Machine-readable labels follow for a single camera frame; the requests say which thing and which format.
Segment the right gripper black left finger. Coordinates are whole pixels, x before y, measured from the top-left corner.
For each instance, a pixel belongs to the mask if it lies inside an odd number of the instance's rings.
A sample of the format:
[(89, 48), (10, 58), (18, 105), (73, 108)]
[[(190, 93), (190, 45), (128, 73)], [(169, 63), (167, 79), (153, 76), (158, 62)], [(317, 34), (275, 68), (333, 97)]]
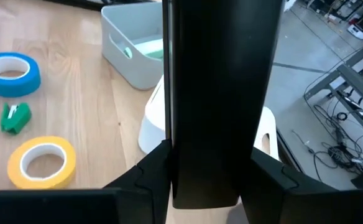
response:
[(118, 223), (166, 223), (171, 149), (171, 141), (163, 140), (135, 166), (104, 186), (116, 191)]

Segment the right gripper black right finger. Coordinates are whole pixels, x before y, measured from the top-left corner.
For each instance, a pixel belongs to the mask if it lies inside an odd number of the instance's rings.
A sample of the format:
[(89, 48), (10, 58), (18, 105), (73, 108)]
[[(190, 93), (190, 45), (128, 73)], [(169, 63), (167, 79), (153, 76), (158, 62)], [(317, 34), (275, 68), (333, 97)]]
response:
[(322, 203), (310, 196), (331, 192), (337, 190), (255, 148), (241, 199), (249, 223), (319, 223)]

